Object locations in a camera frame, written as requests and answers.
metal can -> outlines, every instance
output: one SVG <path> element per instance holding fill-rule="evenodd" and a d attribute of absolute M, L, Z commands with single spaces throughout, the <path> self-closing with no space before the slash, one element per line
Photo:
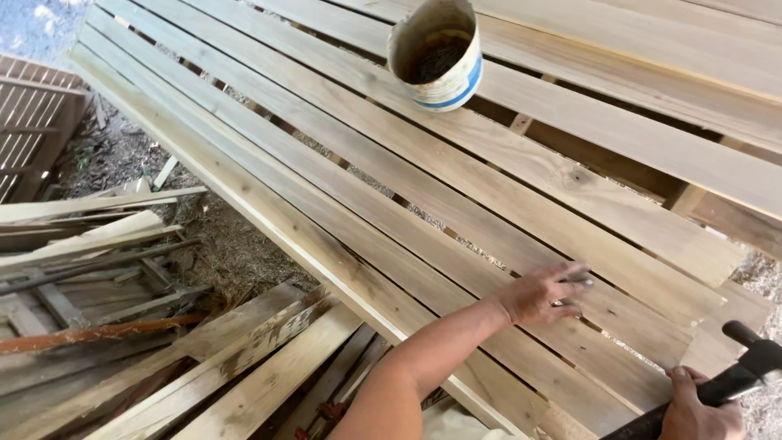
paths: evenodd
<path fill-rule="evenodd" d="M 391 73 L 420 107 L 455 110 L 483 74 L 478 20 L 467 0 L 428 0 L 391 30 Z"/>

wooden pallet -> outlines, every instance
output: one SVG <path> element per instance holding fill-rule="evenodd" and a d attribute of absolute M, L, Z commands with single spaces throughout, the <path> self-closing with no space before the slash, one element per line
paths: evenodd
<path fill-rule="evenodd" d="M 81 78 L 0 53 L 0 203 L 32 201 L 81 123 Z"/>

